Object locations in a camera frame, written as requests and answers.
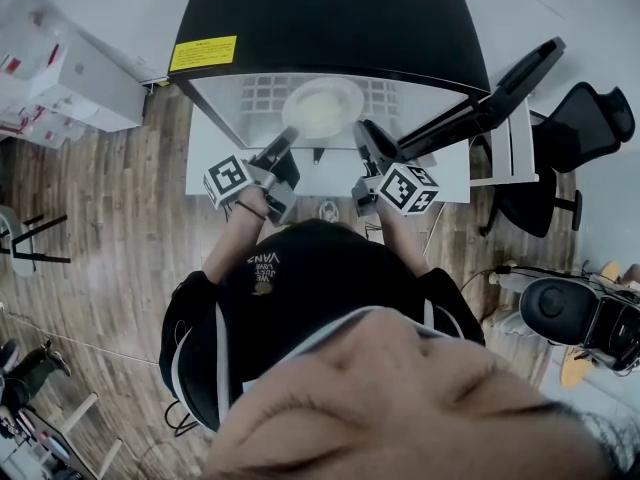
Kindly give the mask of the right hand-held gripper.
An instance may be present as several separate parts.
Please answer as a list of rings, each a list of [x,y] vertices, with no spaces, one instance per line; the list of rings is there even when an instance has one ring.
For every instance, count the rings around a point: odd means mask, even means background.
[[[357,121],[353,134],[358,150],[376,164],[392,164],[385,174],[361,177],[352,189],[359,216],[371,215],[379,200],[403,216],[424,214],[439,194],[440,187],[422,167],[400,161],[395,140],[370,119]]]

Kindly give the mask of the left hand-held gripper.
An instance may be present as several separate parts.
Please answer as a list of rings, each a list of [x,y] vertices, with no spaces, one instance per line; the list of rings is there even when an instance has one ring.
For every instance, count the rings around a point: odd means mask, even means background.
[[[287,127],[258,156],[247,160],[231,155],[210,167],[203,183],[214,207],[230,205],[243,189],[255,185],[265,195],[271,223],[284,225],[295,207],[294,189],[300,180],[293,156],[287,154],[298,136],[298,129]]]

